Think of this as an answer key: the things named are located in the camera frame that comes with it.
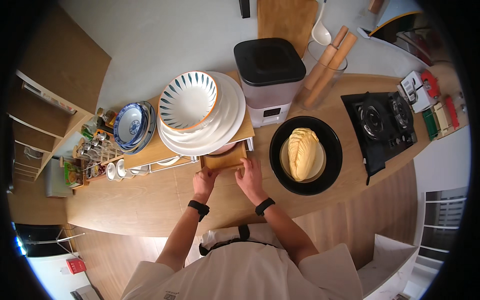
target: black plate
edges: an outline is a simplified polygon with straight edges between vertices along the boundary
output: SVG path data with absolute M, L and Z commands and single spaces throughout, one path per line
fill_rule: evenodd
M 326 166 L 319 178 L 312 182 L 296 182 L 283 170 L 280 149 L 292 131 L 298 127 L 310 128 L 318 137 L 326 155 Z M 342 168 L 342 145 L 330 126 L 308 116 L 299 116 L 285 121 L 275 132 L 270 142 L 270 165 L 278 181 L 289 191 L 299 195 L 316 195 L 328 189 L 337 179 Z

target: wooden cutting board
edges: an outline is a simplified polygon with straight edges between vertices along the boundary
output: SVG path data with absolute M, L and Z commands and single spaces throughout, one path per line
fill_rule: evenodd
M 258 38 L 286 39 L 302 58 L 317 9 L 315 0 L 257 0 Z

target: rice dispenser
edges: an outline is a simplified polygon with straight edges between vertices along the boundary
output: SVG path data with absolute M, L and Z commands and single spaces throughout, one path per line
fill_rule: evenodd
M 306 73 L 292 44 L 262 38 L 237 44 L 233 53 L 253 127 L 285 121 Z

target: red box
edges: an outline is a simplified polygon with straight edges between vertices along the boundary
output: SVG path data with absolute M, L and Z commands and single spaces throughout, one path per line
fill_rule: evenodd
M 87 270 L 85 263 L 78 258 L 67 259 L 67 265 L 72 274 L 77 274 Z

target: black lid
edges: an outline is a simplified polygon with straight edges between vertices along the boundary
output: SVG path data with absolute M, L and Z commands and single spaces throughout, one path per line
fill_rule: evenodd
M 240 77 L 251 86 L 300 81 L 307 71 L 292 44 L 278 37 L 241 42 L 233 54 Z

